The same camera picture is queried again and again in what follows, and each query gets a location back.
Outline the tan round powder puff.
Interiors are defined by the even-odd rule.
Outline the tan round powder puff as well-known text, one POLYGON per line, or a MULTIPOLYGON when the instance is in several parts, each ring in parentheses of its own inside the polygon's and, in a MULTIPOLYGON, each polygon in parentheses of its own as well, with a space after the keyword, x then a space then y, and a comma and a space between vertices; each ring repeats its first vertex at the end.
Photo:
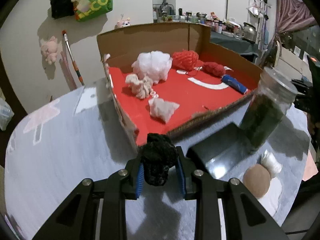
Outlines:
POLYGON ((270 183, 271 176, 268 170, 260 164, 249 167, 243 176, 243 184, 258 199, 268 192, 270 183))

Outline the blue cloth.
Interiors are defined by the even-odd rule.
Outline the blue cloth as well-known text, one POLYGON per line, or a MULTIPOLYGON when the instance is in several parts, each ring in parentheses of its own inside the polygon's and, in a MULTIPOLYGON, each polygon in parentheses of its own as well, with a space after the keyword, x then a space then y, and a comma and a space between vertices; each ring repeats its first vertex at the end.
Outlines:
POLYGON ((237 79, 231 77, 230 75, 224 75, 221 81, 229 85, 229 87, 232 87, 234 90, 236 90, 242 95, 246 94, 248 91, 247 87, 245 87, 242 83, 240 83, 237 79))

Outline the black scrunchie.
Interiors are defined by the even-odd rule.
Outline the black scrunchie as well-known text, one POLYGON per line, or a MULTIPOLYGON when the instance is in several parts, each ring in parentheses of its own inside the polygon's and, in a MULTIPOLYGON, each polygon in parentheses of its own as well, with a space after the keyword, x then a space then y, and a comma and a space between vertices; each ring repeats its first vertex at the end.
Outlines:
POLYGON ((175 166, 178 153, 170 138, 149 133, 147 143, 140 148, 144 179, 151 186, 163 186, 168 181, 169 170, 175 166))

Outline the red knitted plush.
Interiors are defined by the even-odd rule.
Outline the red knitted plush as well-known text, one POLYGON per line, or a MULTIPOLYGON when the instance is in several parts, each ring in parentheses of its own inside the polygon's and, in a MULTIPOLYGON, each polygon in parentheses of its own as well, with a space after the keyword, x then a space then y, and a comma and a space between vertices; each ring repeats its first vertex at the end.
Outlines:
POLYGON ((227 72, 233 72, 229 67, 223 66, 216 62, 205 62, 202 66, 202 70, 207 74, 213 75, 215 77, 222 78, 227 72))

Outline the white cloth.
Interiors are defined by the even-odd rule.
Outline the white cloth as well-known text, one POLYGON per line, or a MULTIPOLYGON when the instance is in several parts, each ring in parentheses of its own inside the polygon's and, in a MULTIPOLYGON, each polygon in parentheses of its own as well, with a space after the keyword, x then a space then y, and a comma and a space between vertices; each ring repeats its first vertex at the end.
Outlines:
POLYGON ((148 101, 150 107, 150 116, 161 119, 167 123, 174 112, 180 107, 178 103, 165 101, 162 98, 153 98, 148 101))

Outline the red mesh bath pouf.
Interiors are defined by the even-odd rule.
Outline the red mesh bath pouf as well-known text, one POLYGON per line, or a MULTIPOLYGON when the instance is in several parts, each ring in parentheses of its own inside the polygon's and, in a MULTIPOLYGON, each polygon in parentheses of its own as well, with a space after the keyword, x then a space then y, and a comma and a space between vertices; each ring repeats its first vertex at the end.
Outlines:
POLYGON ((172 68, 183 70, 186 74, 189 74, 196 68, 198 59, 198 53, 193 50, 174 52, 172 55, 172 68))

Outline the cream crochet scrunchie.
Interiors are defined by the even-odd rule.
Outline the cream crochet scrunchie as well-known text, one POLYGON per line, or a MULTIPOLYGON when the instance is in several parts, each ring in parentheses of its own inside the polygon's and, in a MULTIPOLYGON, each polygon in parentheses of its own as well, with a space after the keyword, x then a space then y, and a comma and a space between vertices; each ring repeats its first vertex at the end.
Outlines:
POLYGON ((156 92, 152 88, 153 80, 148 76, 140 80, 137 74, 129 74, 125 83, 130 87, 132 94, 140 100, 156 96, 156 92))

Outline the white mesh bath pouf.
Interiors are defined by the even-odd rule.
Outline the white mesh bath pouf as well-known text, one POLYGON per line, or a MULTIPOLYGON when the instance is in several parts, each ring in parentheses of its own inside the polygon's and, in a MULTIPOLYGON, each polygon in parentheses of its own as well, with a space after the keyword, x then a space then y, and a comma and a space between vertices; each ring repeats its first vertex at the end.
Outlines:
POLYGON ((159 81, 167 80, 172 57, 162 51, 140 53, 131 67, 140 80, 147 76, 154 84, 158 84, 159 81))

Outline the glass jar with metal lid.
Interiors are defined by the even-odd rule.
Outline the glass jar with metal lid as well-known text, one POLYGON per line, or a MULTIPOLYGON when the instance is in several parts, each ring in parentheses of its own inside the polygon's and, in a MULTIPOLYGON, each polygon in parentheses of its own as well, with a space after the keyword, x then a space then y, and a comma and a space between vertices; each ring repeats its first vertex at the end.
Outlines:
POLYGON ((283 74, 273 68, 263 69, 258 87, 240 123, 252 152, 258 150, 276 129, 297 94, 296 87, 283 74))

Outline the white cotton pad roll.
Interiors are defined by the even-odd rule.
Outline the white cotton pad roll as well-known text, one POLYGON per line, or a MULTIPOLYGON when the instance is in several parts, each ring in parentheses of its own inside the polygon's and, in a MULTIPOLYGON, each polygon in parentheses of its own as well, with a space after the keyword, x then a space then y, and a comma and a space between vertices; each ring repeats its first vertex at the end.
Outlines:
POLYGON ((262 154, 260 159, 261 165, 266 168, 270 174, 270 177, 275 178, 282 171, 283 166, 279 163, 274 154, 268 150, 262 154))

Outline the floral patterned tin box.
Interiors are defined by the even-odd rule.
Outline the floral patterned tin box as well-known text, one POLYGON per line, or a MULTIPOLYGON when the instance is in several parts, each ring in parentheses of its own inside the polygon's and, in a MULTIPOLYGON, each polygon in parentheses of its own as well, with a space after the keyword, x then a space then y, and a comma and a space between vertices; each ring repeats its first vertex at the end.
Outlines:
POLYGON ((186 157, 196 167, 215 179, 221 179, 251 152, 251 143, 244 131, 231 122, 206 139, 191 146, 186 157))

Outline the steel kettle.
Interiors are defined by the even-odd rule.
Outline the steel kettle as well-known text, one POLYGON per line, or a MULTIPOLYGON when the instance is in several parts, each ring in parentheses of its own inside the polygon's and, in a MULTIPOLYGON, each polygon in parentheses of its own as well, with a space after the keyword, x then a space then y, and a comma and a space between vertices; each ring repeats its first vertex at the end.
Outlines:
POLYGON ((250 23, 244 22, 242 28, 242 39, 250 43, 255 43, 257 39, 257 31, 255 26, 250 23))

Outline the white wardrobe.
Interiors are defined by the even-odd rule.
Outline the white wardrobe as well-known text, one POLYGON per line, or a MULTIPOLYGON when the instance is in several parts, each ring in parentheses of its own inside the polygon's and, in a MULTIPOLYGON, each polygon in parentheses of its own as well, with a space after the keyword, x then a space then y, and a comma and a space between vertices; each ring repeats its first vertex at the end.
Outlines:
POLYGON ((257 28, 259 15, 253 12, 260 14, 263 5, 263 0, 227 0, 226 18, 240 25, 246 22, 257 28))

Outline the pink cat plush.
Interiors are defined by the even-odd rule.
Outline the pink cat plush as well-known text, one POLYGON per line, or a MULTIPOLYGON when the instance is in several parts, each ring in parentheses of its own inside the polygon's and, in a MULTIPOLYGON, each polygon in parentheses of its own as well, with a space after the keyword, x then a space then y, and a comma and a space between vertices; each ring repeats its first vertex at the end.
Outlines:
POLYGON ((129 27, 130 25, 131 25, 130 18, 127 18, 125 20, 119 20, 116 23, 115 28, 120 29, 120 28, 129 27))

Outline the green tote bag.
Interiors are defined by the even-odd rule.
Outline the green tote bag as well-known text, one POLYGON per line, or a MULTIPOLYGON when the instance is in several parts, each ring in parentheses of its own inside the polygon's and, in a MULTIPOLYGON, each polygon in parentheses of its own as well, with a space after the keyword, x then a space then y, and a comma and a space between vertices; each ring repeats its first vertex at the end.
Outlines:
POLYGON ((113 10, 113 0, 80 0, 74 2, 75 19, 85 22, 113 10))

